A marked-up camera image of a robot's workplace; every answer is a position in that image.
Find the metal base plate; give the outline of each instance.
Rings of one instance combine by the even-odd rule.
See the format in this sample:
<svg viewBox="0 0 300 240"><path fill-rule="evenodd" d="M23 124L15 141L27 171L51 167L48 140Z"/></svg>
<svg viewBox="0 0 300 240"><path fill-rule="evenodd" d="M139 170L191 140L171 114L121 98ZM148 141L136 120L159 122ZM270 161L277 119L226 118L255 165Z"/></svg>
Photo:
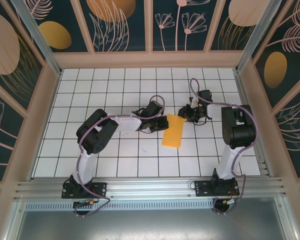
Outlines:
<svg viewBox="0 0 300 240"><path fill-rule="evenodd" d="M206 181L194 181L195 195L197 197L216 197L216 196L231 196L230 189L239 196L240 191L238 187L238 182L234 181L232 185L224 186L218 192L212 190L212 185L210 180Z"/></svg>
<svg viewBox="0 0 300 240"><path fill-rule="evenodd" d="M107 193L106 182L93 182L88 189L96 194L105 197ZM62 189L62 199L93 199L94 196L83 190L81 193L77 193L74 190L74 186L71 183L64 183Z"/></svg>

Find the black mounting bracket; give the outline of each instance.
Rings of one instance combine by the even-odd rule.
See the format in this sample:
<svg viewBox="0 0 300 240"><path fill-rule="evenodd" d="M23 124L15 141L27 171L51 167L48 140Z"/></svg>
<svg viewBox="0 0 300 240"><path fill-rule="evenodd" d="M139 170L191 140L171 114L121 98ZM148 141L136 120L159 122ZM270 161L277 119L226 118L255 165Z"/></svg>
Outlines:
<svg viewBox="0 0 300 240"><path fill-rule="evenodd" d="M240 195L236 179L234 177L227 180L220 179L216 169L214 169L210 180L194 181L194 189L197 197L231 196L231 191L237 196Z"/></svg>
<svg viewBox="0 0 300 240"><path fill-rule="evenodd" d="M100 196L105 197L107 193L107 183L106 182L88 182L84 185L91 192L96 193ZM73 176L70 176L69 182L62 185L62 199L94 199L95 196L88 193L78 184Z"/></svg>

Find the floral wallpaper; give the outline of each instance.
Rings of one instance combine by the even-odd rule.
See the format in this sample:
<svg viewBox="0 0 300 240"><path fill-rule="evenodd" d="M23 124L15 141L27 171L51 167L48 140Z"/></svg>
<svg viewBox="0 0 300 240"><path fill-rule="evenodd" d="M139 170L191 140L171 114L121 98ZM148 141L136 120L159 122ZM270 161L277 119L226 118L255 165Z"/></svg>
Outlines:
<svg viewBox="0 0 300 240"><path fill-rule="evenodd" d="M214 0L154 0L153 50L203 50L215 6Z"/></svg>
<svg viewBox="0 0 300 240"><path fill-rule="evenodd" d="M24 118L0 98L0 181L2 181Z"/></svg>

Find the white tile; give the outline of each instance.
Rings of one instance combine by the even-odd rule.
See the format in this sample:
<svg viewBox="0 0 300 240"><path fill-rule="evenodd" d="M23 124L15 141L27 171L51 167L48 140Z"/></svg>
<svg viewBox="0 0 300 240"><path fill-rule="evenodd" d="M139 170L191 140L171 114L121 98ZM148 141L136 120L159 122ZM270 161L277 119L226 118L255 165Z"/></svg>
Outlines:
<svg viewBox="0 0 300 240"><path fill-rule="evenodd" d="M43 141L40 157L58 157L61 142L61 139L45 139Z"/></svg>
<svg viewBox="0 0 300 240"><path fill-rule="evenodd" d="M238 92L237 84L235 80L221 80L223 92Z"/></svg>
<svg viewBox="0 0 300 240"><path fill-rule="evenodd" d="M77 80L78 68L68 68L63 70L62 80Z"/></svg>
<svg viewBox="0 0 300 240"><path fill-rule="evenodd" d="M97 80L92 81L91 93L106 93L108 87L108 81Z"/></svg>
<svg viewBox="0 0 300 240"><path fill-rule="evenodd" d="M216 68L203 68L204 79L219 79L218 70Z"/></svg>
<svg viewBox="0 0 300 240"><path fill-rule="evenodd" d="M179 177L177 157L159 157L159 177Z"/></svg>
<svg viewBox="0 0 300 240"><path fill-rule="evenodd" d="M218 167L218 157L216 156L201 156L199 157L201 176L212 176L214 169Z"/></svg>
<svg viewBox="0 0 300 240"><path fill-rule="evenodd" d="M240 100L239 93L237 93L237 92L225 92L223 94L224 94L225 102L227 104L241 105L241 100Z"/></svg>
<svg viewBox="0 0 300 240"><path fill-rule="evenodd" d="M139 131L121 131L121 139L137 139L139 137Z"/></svg>
<svg viewBox="0 0 300 240"><path fill-rule="evenodd" d="M224 103L225 102L224 94L222 92L213 92L212 100L214 103Z"/></svg>
<svg viewBox="0 0 300 240"><path fill-rule="evenodd" d="M216 138L215 142L216 142L216 150L218 152L218 156L222 156L226 146L225 141L222 138Z"/></svg>
<svg viewBox="0 0 300 240"><path fill-rule="evenodd" d="M213 131L215 138L222 138L222 122L221 121L214 121L213 123Z"/></svg>
<svg viewBox="0 0 300 240"><path fill-rule="evenodd" d="M142 93L155 93L157 91L156 80L141 80L140 91Z"/></svg>
<svg viewBox="0 0 300 240"><path fill-rule="evenodd" d="M125 79L124 68L111 68L109 74L109 80L120 80Z"/></svg>
<svg viewBox="0 0 300 240"><path fill-rule="evenodd" d="M152 132L152 133L149 133L150 130L149 129L145 129L145 130L142 130L142 131L139 131L139 138L140 139L157 139L158 138L158 132L155 131L155 132Z"/></svg>
<svg viewBox="0 0 300 240"><path fill-rule="evenodd" d="M183 139L194 139L195 136L195 127L192 122L184 122L182 129L182 138Z"/></svg>
<svg viewBox="0 0 300 240"><path fill-rule="evenodd" d="M68 122L65 127L64 139L78 139L76 132L82 122Z"/></svg>
<svg viewBox="0 0 300 240"><path fill-rule="evenodd" d="M168 114L175 115L175 108L173 106L166 106L164 108L164 115L168 115Z"/></svg>
<svg viewBox="0 0 300 240"><path fill-rule="evenodd" d="M174 100L174 94L172 92L158 92L158 95L163 97L164 102L165 102L165 106L167 107L173 107L175 105L175 100Z"/></svg>
<svg viewBox="0 0 300 240"><path fill-rule="evenodd" d="M65 122L50 122L45 133L45 139L62 139L65 133Z"/></svg>
<svg viewBox="0 0 300 240"><path fill-rule="evenodd" d="M60 81L58 93L68 94L73 93L75 89L76 81Z"/></svg>
<svg viewBox="0 0 300 240"><path fill-rule="evenodd" d="M172 80L160 80L156 81L157 92L172 92Z"/></svg>
<svg viewBox="0 0 300 240"><path fill-rule="evenodd" d="M190 93L189 92L175 92L174 94L174 105L185 106L189 104Z"/></svg>
<svg viewBox="0 0 300 240"><path fill-rule="evenodd" d="M94 70L93 80L108 80L109 68L96 68Z"/></svg>
<svg viewBox="0 0 300 240"><path fill-rule="evenodd" d="M177 157L178 149L176 147L162 146L162 139L159 139L159 157Z"/></svg>
<svg viewBox="0 0 300 240"><path fill-rule="evenodd" d="M240 167L243 174L247 176L260 176L260 170L255 156L242 156Z"/></svg>
<svg viewBox="0 0 300 240"><path fill-rule="evenodd" d="M107 106L104 111L108 115L118 115L121 114L122 107L121 106Z"/></svg>
<svg viewBox="0 0 300 240"><path fill-rule="evenodd" d="M77 81L75 85L75 93L90 93L92 80Z"/></svg>
<svg viewBox="0 0 300 240"><path fill-rule="evenodd" d="M194 138L183 138L181 140L181 146L178 149L179 156L198 156L196 139Z"/></svg>
<svg viewBox="0 0 300 240"><path fill-rule="evenodd" d="M198 157L179 157L180 177L200 176Z"/></svg>
<svg viewBox="0 0 300 240"><path fill-rule="evenodd" d="M218 68L220 79L235 79L231 68Z"/></svg>
<svg viewBox="0 0 300 240"><path fill-rule="evenodd" d="M144 92L144 93L141 93L140 94L140 106L141 107L148 106L151 97L154 96L154 95L156 95L155 92Z"/></svg>
<svg viewBox="0 0 300 240"><path fill-rule="evenodd" d="M138 176L138 158L137 157L119 157L118 177L137 177Z"/></svg>
<svg viewBox="0 0 300 240"><path fill-rule="evenodd" d="M66 122L69 114L69 107L54 107L50 122Z"/></svg>
<svg viewBox="0 0 300 240"><path fill-rule="evenodd" d="M119 107L122 106L122 93L107 93L106 94L106 107Z"/></svg>
<svg viewBox="0 0 300 240"><path fill-rule="evenodd" d="M100 157L118 157L119 140L110 139L105 148L99 153Z"/></svg>
<svg viewBox="0 0 300 240"><path fill-rule="evenodd" d="M124 80L112 80L108 82L107 93L123 93Z"/></svg>
<svg viewBox="0 0 300 240"><path fill-rule="evenodd" d="M125 93L139 93L140 92L140 81L136 80L124 80Z"/></svg>
<svg viewBox="0 0 300 240"><path fill-rule="evenodd" d="M212 93L222 93L221 83L220 80L204 80L205 87L207 90L210 90Z"/></svg>
<svg viewBox="0 0 300 240"><path fill-rule="evenodd" d="M188 79L188 73L186 68L172 68L173 79Z"/></svg>
<svg viewBox="0 0 300 240"><path fill-rule="evenodd" d="M188 78L189 79L195 78L197 80L204 79L202 68L200 67L188 68Z"/></svg>
<svg viewBox="0 0 300 240"><path fill-rule="evenodd" d="M156 79L155 68L141 68L141 79Z"/></svg>
<svg viewBox="0 0 300 240"><path fill-rule="evenodd" d="M156 79L172 79L171 68L157 68Z"/></svg>
<svg viewBox="0 0 300 240"><path fill-rule="evenodd" d="M71 107L68 122L83 123L87 113L86 107Z"/></svg>
<svg viewBox="0 0 300 240"><path fill-rule="evenodd" d="M99 157L96 177L116 177L117 164L117 157Z"/></svg>
<svg viewBox="0 0 300 240"><path fill-rule="evenodd" d="M73 94L71 107L86 107L88 106L89 93Z"/></svg>
<svg viewBox="0 0 300 240"><path fill-rule="evenodd" d="M123 106L133 107L139 106L140 93L124 93L123 94Z"/></svg>
<svg viewBox="0 0 300 240"><path fill-rule="evenodd" d="M125 80L139 80L140 79L140 68L126 68L124 79Z"/></svg>
<svg viewBox="0 0 300 240"><path fill-rule="evenodd" d="M138 106L124 106L122 107L122 114L131 114L132 112L138 110Z"/></svg>
<svg viewBox="0 0 300 240"><path fill-rule="evenodd" d="M176 92L189 92L189 82L187 79L184 80L173 80L173 91Z"/></svg>
<svg viewBox="0 0 300 240"><path fill-rule="evenodd" d="M198 138L196 143L200 157L217 156L216 142L214 138Z"/></svg>
<svg viewBox="0 0 300 240"><path fill-rule="evenodd" d="M105 93L91 93L89 98L89 107L104 107L106 102Z"/></svg>
<svg viewBox="0 0 300 240"><path fill-rule="evenodd" d="M139 157L138 177L158 177L158 158Z"/></svg>
<svg viewBox="0 0 300 240"><path fill-rule="evenodd" d="M137 157L138 139L121 139L119 146L119 157Z"/></svg>
<svg viewBox="0 0 300 240"><path fill-rule="evenodd" d="M202 126L195 126L195 136L197 138L214 138L214 131L212 128L211 121L207 121L206 124Z"/></svg>
<svg viewBox="0 0 300 240"><path fill-rule="evenodd" d="M92 80L94 76L94 68L80 68L78 74L78 80Z"/></svg>
<svg viewBox="0 0 300 240"><path fill-rule="evenodd" d="M139 157L157 157L157 156L158 156L157 139L139 140Z"/></svg>
<svg viewBox="0 0 300 240"><path fill-rule="evenodd" d="M76 170L78 157L59 157L55 177L70 177Z"/></svg>
<svg viewBox="0 0 300 240"><path fill-rule="evenodd" d="M60 157L78 157L80 154L77 139L64 139L60 151Z"/></svg>
<svg viewBox="0 0 300 240"><path fill-rule="evenodd" d="M58 93L55 98L54 107L70 107L72 93Z"/></svg>
<svg viewBox="0 0 300 240"><path fill-rule="evenodd" d="M36 165L34 177L54 177L57 157L40 157Z"/></svg>

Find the leaf pattern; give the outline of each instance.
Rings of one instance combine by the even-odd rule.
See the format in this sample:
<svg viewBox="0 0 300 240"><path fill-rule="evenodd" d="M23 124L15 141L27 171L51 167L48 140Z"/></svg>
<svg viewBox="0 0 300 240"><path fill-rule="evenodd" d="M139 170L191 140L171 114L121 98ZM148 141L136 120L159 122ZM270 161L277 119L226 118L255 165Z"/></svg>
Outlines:
<svg viewBox="0 0 300 240"><path fill-rule="evenodd" d="M34 19L43 20L53 6L51 0L24 0Z"/></svg>

